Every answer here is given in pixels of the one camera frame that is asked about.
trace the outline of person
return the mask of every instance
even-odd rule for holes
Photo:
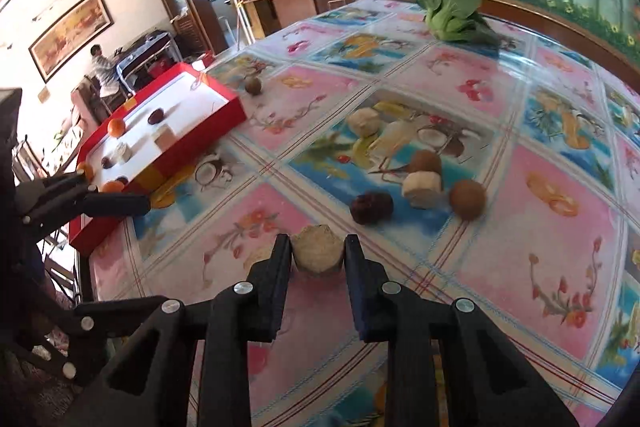
[[[91,56],[93,74],[100,82],[100,98],[116,94],[120,90],[118,74],[115,66],[102,54],[100,44],[91,46]]]

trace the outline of picture frame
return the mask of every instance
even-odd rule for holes
[[[44,83],[75,54],[113,25],[104,0],[79,0],[29,47]]]

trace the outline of orange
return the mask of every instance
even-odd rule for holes
[[[84,177],[86,178],[86,180],[91,183],[91,180],[94,179],[94,168],[87,162],[80,162],[78,164],[78,167],[76,168],[76,172],[78,171],[84,171]]]
[[[120,136],[125,134],[126,130],[127,125],[124,123],[122,118],[114,118],[107,124],[107,132],[109,133],[109,136],[114,138],[120,138]]]
[[[124,183],[117,180],[106,182],[100,192],[122,192],[124,190]]]

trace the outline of metal screw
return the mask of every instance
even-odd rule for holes
[[[65,375],[65,378],[73,380],[76,377],[75,365],[71,362],[65,362],[65,365],[62,366],[62,374]]]
[[[469,299],[458,299],[456,301],[456,308],[458,308],[463,313],[472,312],[475,309],[476,305],[473,304],[473,301]]]
[[[394,281],[387,281],[382,285],[382,291],[388,295],[395,295],[400,293],[402,286]]]
[[[80,327],[84,331],[91,331],[94,329],[94,326],[95,322],[89,315],[87,315],[86,317],[82,317],[82,320],[80,320]]]
[[[180,309],[180,301],[175,299],[169,299],[162,303],[162,311],[164,313],[174,313]]]
[[[252,291],[254,291],[254,285],[249,281],[242,281],[234,286],[234,292],[236,292],[238,295],[246,295],[247,293],[251,293]]]

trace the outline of table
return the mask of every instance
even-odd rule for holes
[[[136,91],[127,83],[129,75],[143,68],[162,53],[167,53],[175,62],[182,61],[178,46],[167,32],[160,33],[145,41],[144,44],[116,64],[116,73],[131,94],[135,94]]]
[[[640,96],[526,28],[489,20],[504,36],[496,56],[435,41],[423,16],[360,0],[213,65],[248,121],[194,163],[170,204],[94,251],[95,294],[209,299],[276,233],[326,223],[357,233],[424,298],[473,299],[592,426],[640,359]],[[255,98],[241,89],[250,76],[263,83]],[[369,150],[344,122],[359,107],[383,128],[410,122],[411,140]],[[445,189],[460,178],[487,189],[476,222],[401,196],[393,169],[442,147]],[[390,221],[353,222],[348,204],[366,190],[392,195]],[[294,270],[277,340],[248,352],[254,425],[382,425],[386,347],[358,340],[343,273]],[[198,377],[196,364],[193,396]]]

